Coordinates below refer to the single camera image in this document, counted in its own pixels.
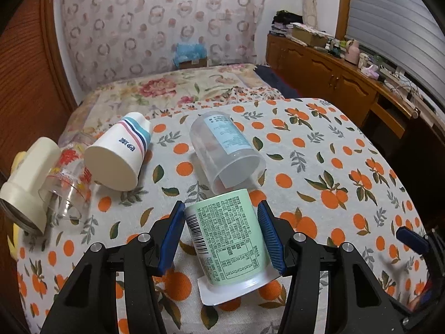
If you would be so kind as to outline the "orange fruit print cloth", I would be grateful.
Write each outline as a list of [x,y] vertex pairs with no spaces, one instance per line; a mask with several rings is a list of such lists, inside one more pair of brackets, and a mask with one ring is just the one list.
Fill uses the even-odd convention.
[[[204,105],[153,121],[154,135],[137,187],[117,192],[91,185],[88,214],[80,222],[55,218],[48,236],[20,237],[18,285],[26,321],[38,333],[75,265],[95,242],[126,244],[169,216],[174,203],[213,197],[190,138]],[[246,184],[227,194],[231,206],[267,201],[273,214],[319,244],[352,243],[383,290],[402,304],[427,281],[421,255],[396,238],[406,227],[424,228],[393,167],[349,116],[321,100],[267,100],[222,105],[253,151],[266,162]],[[276,333],[290,279],[273,279],[247,295],[205,306],[198,279],[199,251],[183,232],[174,263],[154,280],[169,333]]]

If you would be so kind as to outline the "white striped paper cup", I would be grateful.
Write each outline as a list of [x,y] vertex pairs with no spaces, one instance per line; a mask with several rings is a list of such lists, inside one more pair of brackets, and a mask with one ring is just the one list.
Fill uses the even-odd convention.
[[85,167],[93,181],[116,191],[135,189],[152,133],[152,123],[139,112],[129,112],[112,125],[85,150]]

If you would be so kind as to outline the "brown louvered wardrobe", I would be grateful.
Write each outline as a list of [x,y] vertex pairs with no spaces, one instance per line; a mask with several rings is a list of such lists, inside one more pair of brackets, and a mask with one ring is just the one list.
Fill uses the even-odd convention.
[[58,139],[77,104],[56,39],[54,0],[1,0],[1,181],[39,137]]

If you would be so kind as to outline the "cardboard box blue wrap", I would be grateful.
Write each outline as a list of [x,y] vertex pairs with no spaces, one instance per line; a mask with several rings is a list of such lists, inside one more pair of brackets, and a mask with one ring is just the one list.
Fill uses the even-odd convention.
[[178,69],[206,67],[207,49],[203,44],[177,44],[173,62]]

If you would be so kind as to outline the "stack of folded clothes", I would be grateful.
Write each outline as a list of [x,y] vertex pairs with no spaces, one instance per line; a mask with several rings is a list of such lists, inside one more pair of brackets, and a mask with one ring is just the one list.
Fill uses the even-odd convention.
[[279,10],[274,15],[269,33],[271,35],[285,37],[293,23],[303,23],[302,15],[286,10]]

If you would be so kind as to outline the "cardboard box on cabinet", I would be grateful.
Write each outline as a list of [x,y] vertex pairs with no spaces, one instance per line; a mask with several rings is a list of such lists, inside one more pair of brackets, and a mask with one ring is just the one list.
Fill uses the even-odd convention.
[[291,35],[310,47],[324,47],[330,38],[329,35],[317,30],[304,30],[297,26],[292,28]]

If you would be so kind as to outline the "grey window blind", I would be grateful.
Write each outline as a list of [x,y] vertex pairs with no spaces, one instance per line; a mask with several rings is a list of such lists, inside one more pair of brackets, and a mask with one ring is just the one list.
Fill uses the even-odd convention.
[[422,0],[350,0],[346,35],[402,67],[444,103],[444,33]]

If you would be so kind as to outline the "cream thermos mug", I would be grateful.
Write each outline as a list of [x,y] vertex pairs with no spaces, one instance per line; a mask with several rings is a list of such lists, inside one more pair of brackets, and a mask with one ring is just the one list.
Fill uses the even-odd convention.
[[45,233],[47,208],[38,190],[60,154],[52,139],[38,138],[27,151],[16,154],[11,174],[1,186],[1,208],[25,232],[37,236]]

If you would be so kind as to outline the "clear plastic cup blue label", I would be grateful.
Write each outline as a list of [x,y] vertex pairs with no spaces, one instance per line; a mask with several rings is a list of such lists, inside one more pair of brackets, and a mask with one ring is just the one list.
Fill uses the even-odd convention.
[[215,195],[245,188],[254,190],[266,162],[228,114],[204,113],[192,123],[190,139]]

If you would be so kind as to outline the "floral bed blanket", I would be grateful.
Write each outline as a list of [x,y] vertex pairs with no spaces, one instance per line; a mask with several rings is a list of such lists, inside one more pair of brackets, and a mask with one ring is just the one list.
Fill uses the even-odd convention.
[[69,118],[58,144],[68,144],[78,133],[98,138],[129,112],[153,119],[182,111],[283,99],[283,94],[264,82],[250,63],[122,80],[91,91]]

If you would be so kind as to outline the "clear glass floral cup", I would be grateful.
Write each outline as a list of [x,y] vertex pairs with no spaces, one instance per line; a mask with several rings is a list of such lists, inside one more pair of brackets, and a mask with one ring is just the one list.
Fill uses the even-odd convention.
[[77,225],[86,219],[92,175],[85,166],[84,154],[89,145],[88,138],[80,135],[64,146],[38,190],[52,226],[62,221]]

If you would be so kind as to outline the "pink circle pattern curtain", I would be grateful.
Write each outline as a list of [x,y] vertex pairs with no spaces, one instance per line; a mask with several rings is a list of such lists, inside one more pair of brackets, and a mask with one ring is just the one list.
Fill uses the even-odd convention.
[[211,65],[252,63],[265,0],[60,0],[83,89],[171,71],[179,48],[201,45]]

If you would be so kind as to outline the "wooden sideboard cabinet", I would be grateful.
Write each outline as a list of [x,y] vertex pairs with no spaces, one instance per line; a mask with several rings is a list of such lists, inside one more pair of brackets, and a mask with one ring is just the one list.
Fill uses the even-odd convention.
[[405,183],[444,178],[444,139],[382,83],[344,60],[272,34],[267,38],[266,63],[301,96],[340,108],[401,170]]

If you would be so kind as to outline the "pink tissue pack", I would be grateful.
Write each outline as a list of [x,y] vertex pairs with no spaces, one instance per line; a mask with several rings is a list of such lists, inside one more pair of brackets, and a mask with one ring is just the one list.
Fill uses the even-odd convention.
[[379,79],[379,67],[376,64],[372,64],[369,67],[362,67],[360,72],[373,80]]

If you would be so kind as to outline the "green yogurt cup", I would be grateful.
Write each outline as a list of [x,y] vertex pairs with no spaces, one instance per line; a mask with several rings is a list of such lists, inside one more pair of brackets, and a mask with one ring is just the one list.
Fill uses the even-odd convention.
[[247,189],[193,203],[185,218],[204,273],[198,290],[206,306],[237,299],[279,277]]

